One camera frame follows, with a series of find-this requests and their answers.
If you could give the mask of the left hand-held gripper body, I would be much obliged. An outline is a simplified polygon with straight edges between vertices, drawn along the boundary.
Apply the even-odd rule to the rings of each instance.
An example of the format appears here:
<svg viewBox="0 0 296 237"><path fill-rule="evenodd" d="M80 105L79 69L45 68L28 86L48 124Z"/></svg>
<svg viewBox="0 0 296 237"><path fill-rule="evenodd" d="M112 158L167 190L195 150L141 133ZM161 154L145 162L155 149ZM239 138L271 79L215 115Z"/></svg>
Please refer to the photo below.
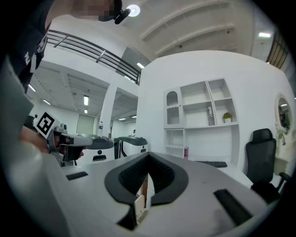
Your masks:
<svg viewBox="0 0 296 237"><path fill-rule="evenodd" d="M60 166L65 166L68 149L66 145L60 145L60 141L66 141L63 134L68 133L67 125L60 123L47 112L44 112L39 120L33 124L37 132L45 138L49 153L56 158Z"/></svg>

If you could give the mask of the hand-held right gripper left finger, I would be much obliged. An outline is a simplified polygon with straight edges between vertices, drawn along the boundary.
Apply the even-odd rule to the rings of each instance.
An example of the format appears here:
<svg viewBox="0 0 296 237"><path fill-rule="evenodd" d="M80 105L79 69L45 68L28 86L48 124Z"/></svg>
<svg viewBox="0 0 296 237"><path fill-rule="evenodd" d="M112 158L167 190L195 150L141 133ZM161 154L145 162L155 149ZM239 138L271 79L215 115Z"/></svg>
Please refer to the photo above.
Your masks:
<svg viewBox="0 0 296 237"><path fill-rule="evenodd" d="M137 225L135 197L146 178L149 153L100 164L62 168L67 193L62 204L70 237L149 237Z"/></svg>

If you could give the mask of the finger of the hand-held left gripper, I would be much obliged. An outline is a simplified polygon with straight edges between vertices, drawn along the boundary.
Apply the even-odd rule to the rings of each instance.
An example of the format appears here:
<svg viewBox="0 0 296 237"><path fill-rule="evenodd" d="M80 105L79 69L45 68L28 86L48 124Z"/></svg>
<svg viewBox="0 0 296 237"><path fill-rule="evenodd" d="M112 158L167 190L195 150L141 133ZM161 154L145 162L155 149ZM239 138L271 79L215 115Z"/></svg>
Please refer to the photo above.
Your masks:
<svg viewBox="0 0 296 237"><path fill-rule="evenodd" d="M90 146L93 143L92 138L88 137L70 137L69 146Z"/></svg>

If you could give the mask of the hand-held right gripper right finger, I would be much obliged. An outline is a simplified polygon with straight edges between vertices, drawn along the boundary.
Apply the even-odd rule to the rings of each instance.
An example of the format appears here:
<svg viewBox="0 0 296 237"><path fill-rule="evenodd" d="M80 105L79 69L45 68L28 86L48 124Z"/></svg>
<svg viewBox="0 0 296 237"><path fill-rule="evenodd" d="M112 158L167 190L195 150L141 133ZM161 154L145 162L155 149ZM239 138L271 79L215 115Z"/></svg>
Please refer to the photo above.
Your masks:
<svg viewBox="0 0 296 237"><path fill-rule="evenodd" d="M152 206L147 217L137 227L137 234L147 237L214 237L247 236L274 208L229 171L222 171L199 162L159 154L166 161L183 168L188 184L172 203ZM251 214L250 220L236 226L214 193L228 190Z"/></svg>

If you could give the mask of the person's left forearm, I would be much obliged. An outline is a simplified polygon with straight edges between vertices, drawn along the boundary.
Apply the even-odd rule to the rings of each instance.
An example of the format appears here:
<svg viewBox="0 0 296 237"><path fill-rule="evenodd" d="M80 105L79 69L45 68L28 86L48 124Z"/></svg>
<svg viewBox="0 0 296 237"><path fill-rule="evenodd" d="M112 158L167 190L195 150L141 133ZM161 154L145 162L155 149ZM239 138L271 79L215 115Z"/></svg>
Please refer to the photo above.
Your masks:
<svg viewBox="0 0 296 237"><path fill-rule="evenodd" d="M49 153L45 138L25 126L22 127L19 139L33 144L42 153Z"/></svg>

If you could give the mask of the person's left hand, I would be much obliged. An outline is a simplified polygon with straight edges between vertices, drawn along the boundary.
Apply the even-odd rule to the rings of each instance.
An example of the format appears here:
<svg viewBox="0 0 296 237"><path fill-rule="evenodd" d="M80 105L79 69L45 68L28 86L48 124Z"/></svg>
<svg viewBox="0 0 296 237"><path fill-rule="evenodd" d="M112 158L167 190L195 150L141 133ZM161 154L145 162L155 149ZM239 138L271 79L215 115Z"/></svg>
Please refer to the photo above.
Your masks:
<svg viewBox="0 0 296 237"><path fill-rule="evenodd" d="M82 156L82 152L85 147L62 145L60 148L60 152L63 154L63 161L70 162L79 159Z"/></svg>

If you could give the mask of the black keyboard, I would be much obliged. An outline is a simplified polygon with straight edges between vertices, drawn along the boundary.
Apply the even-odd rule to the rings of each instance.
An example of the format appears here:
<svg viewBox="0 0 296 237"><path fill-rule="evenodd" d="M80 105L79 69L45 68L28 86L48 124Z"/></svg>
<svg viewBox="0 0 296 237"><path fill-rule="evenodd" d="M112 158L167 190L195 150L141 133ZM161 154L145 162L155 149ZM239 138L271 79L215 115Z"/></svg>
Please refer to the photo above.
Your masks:
<svg viewBox="0 0 296 237"><path fill-rule="evenodd" d="M209 161L198 161L198 162L213 166L215 168L226 168L228 166L226 162L209 162Z"/></svg>

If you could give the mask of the white desk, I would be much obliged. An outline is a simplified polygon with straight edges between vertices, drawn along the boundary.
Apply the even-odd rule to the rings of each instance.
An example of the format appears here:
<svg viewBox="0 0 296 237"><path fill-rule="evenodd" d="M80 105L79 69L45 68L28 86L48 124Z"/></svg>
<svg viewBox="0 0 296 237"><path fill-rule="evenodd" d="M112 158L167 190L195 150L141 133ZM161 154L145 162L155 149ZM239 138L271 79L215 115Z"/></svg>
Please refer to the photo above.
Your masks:
<svg viewBox="0 0 296 237"><path fill-rule="evenodd" d="M226 168L217 168L220 171L224 172L234 180L238 181L239 183L243 184L247 188L251 188L253 183L247 178L247 176L238 168L234 166L231 162L226 162L228 165Z"/></svg>

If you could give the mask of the white shelf unit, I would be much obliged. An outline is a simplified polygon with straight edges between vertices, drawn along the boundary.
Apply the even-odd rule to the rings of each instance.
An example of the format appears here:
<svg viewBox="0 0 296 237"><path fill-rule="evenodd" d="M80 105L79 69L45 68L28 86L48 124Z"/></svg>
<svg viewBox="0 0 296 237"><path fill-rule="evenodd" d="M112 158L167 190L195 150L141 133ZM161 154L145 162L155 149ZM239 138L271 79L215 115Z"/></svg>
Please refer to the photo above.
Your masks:
<svg viewBox="0 0 296 237"><path fill-rule="evenodd" d="M165 149L172 156L188 160L231 162L239 159L240 132L235 103L224 78L195 82L163 92ZM209 126L208 107L215 125ZM232 115L224 123L223 115Z"/></svg>

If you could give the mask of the black metal railing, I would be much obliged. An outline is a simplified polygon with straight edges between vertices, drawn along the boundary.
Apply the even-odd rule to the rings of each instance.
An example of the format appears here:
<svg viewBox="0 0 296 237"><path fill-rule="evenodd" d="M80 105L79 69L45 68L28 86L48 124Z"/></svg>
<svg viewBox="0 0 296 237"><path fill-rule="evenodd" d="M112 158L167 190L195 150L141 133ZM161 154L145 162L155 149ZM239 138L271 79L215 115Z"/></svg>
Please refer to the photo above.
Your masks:
<svg viewBox="0 0 296 237"><path fill-rule="evenodd" d="M97 64L122 75L135 84L140 84L141 70L110 52L109 50L83 38L62 31L49 30L48 44L87 58Z"/></svg>
<svg viewBox="0 0 296 237"><path fill-rule="evenodd" d="M266 62L278 69L281 69L288 53L289 47L284 38L279 32L275 32Z"/></svg>

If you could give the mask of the person's black shirt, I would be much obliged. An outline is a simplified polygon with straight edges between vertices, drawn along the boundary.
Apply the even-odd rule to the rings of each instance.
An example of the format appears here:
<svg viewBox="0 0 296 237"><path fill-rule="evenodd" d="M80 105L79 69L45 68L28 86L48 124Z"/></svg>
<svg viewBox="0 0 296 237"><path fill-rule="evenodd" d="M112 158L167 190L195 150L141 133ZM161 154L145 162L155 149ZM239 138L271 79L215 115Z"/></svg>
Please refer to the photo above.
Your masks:
<svg viewBox="0 0 296 237"><path fill-rule="evenodd" d="M19 38L9 52L15 74L25 91L28 90L34 72L44 57L49 29L46 18L55 0L42 0L24 25Z"/></svg>

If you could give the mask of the black office chair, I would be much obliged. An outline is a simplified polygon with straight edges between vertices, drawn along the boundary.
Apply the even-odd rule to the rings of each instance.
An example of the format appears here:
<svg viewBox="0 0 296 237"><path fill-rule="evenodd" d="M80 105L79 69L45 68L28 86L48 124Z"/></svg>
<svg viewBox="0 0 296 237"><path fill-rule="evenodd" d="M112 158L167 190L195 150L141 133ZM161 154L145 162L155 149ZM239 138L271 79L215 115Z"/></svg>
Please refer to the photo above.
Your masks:
<svg viewBox="0 0 296 237"><path fill-rule="evenodd" d="M253 183L251 189L267 204L280 199L284 182L290 180L285 172L279 173L277 187L271 184L274 174L276 140L268 128L255 130L252 141L246 144L247 177Z"/></svg>

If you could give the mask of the oval white mirror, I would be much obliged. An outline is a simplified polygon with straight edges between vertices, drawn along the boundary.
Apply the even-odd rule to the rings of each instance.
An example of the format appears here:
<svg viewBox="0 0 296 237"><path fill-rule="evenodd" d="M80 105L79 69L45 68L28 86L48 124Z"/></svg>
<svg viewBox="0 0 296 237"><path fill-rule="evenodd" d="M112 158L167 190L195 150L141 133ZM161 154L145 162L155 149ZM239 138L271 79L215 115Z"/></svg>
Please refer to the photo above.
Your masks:
<svg viewBox="0 0 296 237"><path fill-rule="evenodd" d="M275 98L275 120L280 133L289 135L292 132L295 122L292 107L282 93Z"/></svg>

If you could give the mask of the round ceiling light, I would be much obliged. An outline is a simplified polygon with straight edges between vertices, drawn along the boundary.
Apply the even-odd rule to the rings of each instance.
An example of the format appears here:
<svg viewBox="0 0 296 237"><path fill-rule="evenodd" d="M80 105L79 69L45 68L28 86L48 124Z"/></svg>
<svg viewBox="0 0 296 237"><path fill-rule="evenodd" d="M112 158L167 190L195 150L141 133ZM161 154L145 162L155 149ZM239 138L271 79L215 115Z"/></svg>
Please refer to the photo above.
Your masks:
<svg viewBox="0 0 296 237"><path fill-rule="evenodd" d="M138 15L140 14L140 12L141 12L141 9L140 9L140 7L139 7L138 5L129 5L129 6L127 7L127 9L130 10L130 13L129 13L129 16L130 16L130 17L136 17L136 16L138 16Z"/></svg>

